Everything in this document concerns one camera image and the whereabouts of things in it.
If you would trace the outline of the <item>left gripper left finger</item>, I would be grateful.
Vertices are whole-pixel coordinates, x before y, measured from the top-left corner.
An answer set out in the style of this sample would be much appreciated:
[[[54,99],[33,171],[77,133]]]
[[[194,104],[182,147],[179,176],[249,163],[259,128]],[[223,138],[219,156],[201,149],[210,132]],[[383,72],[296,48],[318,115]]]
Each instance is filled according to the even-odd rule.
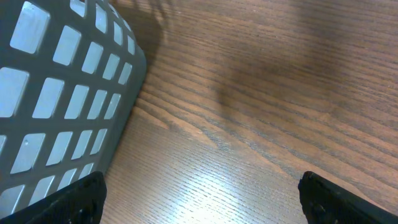
[[[1,219],[10,224],[99,224],[107,188],[104,175],[95,171],[63,189]]]

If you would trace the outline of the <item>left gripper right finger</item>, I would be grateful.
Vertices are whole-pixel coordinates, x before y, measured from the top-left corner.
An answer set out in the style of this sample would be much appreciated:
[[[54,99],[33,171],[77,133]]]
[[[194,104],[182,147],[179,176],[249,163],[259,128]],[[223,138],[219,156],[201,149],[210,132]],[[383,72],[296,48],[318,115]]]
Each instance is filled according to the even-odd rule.
[[[397,223],[397,215],[312,171],[303,174],[298,190],[302,211],[309,223]]]

